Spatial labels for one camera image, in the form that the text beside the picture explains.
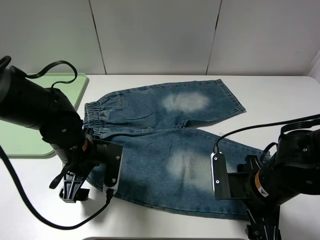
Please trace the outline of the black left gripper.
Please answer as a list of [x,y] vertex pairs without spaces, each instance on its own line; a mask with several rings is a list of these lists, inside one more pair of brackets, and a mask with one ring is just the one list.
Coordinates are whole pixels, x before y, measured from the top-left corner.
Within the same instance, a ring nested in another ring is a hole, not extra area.
[[59,151],[59,158],[64,167],[61,170],[63,186],[60,189],[59,197],[65,203],[76,203],[86,201],[89,198],[90,190],[81,188],[84,179],[94,167],[105,164],[109,157],[110,144],[100,139],[86,139],[86,148],[73,147]]

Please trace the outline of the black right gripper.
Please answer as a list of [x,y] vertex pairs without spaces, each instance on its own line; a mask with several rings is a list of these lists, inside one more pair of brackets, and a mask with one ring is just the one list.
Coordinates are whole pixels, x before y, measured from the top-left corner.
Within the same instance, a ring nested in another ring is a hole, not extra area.
[[255,179],[261,166],[256,155],[247,155],[245,163],[237,166],[236,173],[230,173],[230,195],[245,205],[250,224],[245,233],[250,240],[279,240],[280,207],[270,205],[259,192]]

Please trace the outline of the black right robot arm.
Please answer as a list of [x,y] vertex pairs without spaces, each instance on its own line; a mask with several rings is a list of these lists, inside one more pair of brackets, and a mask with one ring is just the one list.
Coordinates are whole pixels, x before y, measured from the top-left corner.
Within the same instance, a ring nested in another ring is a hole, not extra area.
[[231,198],[245,205],[250,240],[280,240],[281,205],[299,194],[319,195],[320,131],[311,130],[319,124],[317,118],[283,126],[277,142],[228,174]]

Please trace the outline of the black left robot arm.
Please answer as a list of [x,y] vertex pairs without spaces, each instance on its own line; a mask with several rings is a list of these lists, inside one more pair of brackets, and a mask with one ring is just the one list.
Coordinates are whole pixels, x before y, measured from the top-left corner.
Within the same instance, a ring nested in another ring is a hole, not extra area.
[[10,61],[8,55],[0,60],[0,119],[39,131],[42,140],[52,146],[64,163],[49,187],[55,189],[63,181],[60,197],[65,202],[87,200],[89,190],[82,185],[98,164],[94,159],[94,142],[84,131],[83,120],[61,90],[54,85],[44,88],[32,81],[58,65],[69,66],[76,78],[76,68],[68,61],[58,60],[40,72],[28,75],[9,65]]

